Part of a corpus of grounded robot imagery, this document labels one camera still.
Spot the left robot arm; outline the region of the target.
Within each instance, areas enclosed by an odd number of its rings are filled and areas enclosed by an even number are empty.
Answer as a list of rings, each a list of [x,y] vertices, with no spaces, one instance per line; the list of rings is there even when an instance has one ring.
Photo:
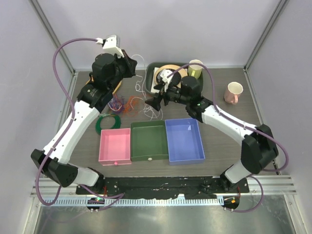
[[[31,153],[31,159],[40,174],[61,187],[83,184],[92,194],[103,191],[104,183],[99,179],[100,174],[90,168],[70,164],[70,157],[88,126],[113,98],[113,91],[118,84],[123,78],[135,75],[136,66],[137,61],[128,57],[126,52],[120,58],[107,53],[95,58],[91,79],[77,96],[72,114],[43,150],[35,149]]]

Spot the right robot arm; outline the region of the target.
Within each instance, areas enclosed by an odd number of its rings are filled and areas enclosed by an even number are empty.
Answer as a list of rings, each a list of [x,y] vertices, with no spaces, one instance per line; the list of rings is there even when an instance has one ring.
[[[202,96],[199,81],[184,77],[179,87],[165,82],[156,85],[159,92],[145,101],[159,111],[161,104],[170,101],[185,105],[188,115],[210,125],[231,137],[241,146],[240,160],[220,175],[220,187],[230,193],[238,182],[251,174],[258,174],[278,156],[273,134],[265,124],[255,126],[223,112],[213,102]]]

